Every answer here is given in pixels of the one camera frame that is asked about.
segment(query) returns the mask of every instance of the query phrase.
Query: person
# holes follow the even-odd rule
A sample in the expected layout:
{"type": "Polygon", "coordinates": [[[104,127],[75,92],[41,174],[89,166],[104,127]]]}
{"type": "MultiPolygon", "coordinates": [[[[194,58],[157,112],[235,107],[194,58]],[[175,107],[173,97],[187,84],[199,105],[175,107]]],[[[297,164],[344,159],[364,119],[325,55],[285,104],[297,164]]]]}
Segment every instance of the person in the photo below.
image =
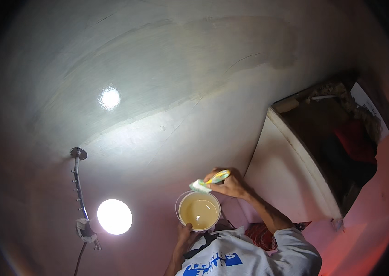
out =
{"type": "MultiPolygon", "coordinates": [[[[221,170],[223,168],[214,168],[204,181],[221,170]]],[[[244,227],[200,236],[192,232],[192,224],[188,223],[179,225],[178,241],[164,276],[317,276],[322,265],[319,252],[288,217],[247,185],[238,170],[231,168],[230,171],[223,184],[209,184],[209,188],[247,201],[262,217],[268,230],[274,233],[278,251],[269,256],[245,236],[244,227]]]]}

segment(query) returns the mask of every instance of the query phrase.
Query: paint bucket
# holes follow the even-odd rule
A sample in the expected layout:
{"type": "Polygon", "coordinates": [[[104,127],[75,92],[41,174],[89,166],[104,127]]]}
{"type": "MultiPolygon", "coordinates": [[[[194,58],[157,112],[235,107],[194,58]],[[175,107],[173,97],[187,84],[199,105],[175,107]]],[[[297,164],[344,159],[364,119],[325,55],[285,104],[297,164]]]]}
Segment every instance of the paint bucket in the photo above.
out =
{"type": "Polygon", "coordinates": [[[183,225],[191,223],[193,231],[199,232],[212,228],[218,222],[221,205],[210,193],[187,191],[176,200],[175,211],[183,225]]]}

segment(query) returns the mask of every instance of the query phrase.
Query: hand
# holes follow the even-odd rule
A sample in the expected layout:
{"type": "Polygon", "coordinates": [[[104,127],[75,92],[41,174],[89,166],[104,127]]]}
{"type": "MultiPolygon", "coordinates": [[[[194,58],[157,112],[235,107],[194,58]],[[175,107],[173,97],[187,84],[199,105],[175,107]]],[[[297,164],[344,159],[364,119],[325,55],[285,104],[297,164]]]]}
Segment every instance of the hand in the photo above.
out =
{"type": "MultiPolygon", "coordinates": [[[[221,170],[226,169],[217,167],[214,168],[209,174],[205,176],[204,182],[210,180],[210,178],[212,178],[216,173],[220,172],[221,170]]],[[[231,174],[223,181],[224,184],[210,183],[207,184],[207,186],[214,192],[222,193],[231,197],[245,198],[252,191],[252,188],[248,186],[241,173],[237,169],[230,168],[229,170],[231,174]]]]}
{"type": "Polygon", "coordinates": [[[178,225],[178,244],[190,244],[194,238],[193,226],[191,223],[187,223],[186,226],[178,225]]]}

